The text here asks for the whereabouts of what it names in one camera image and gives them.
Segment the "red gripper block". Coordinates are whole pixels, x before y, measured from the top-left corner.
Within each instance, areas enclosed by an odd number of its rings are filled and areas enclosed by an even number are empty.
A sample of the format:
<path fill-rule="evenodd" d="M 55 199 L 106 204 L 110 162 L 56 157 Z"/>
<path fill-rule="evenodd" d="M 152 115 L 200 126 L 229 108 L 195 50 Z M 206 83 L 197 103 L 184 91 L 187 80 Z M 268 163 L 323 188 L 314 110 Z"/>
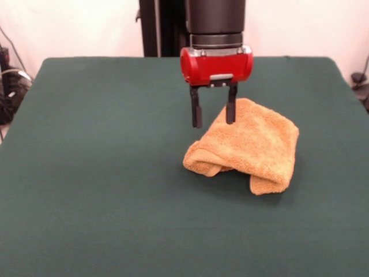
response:
<path fill-rule="evenodd" d="M 190 85 L 192 125 L 202 128 L 202 110 L 196 86 L 210 86 L 214 81 L 228 84 L 226 122 L 236 121 L 238 82 L 247 80 L 253 69 L 253 52 L 249 46 L 223 49 L 195 49 L 184 47 L 180 51 L 180 67 L 184 80 Z"/>

